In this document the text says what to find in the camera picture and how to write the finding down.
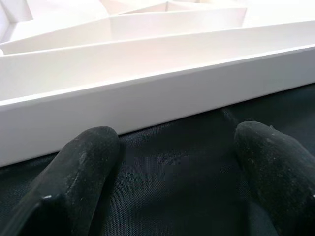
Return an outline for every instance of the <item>black mesh fabric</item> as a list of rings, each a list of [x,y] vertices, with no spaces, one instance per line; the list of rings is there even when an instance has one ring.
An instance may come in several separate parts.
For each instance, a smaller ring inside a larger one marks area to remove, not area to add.
[[[252,202],[233,151],[244,120],[272,125],[315,152],[315,85],[121,136],[90,236],[276,236]],[[0,221],[53,155],[0,168]]]

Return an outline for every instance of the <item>white drawer organizer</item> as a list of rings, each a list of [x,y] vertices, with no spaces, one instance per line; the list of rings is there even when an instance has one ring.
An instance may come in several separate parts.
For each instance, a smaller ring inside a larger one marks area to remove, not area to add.
[[[315,82],[315,5],[0,0],[0,166]]]

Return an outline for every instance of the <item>black fabric surface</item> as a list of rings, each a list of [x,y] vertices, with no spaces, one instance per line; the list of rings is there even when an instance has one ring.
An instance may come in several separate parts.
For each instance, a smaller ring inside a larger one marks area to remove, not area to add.
[[[315,153],[315,85],[121,136],[90,236],[276,236],[252,202],[233,151],[235,126],[272,125]],[[54,155],[0,168],[0,223]]]

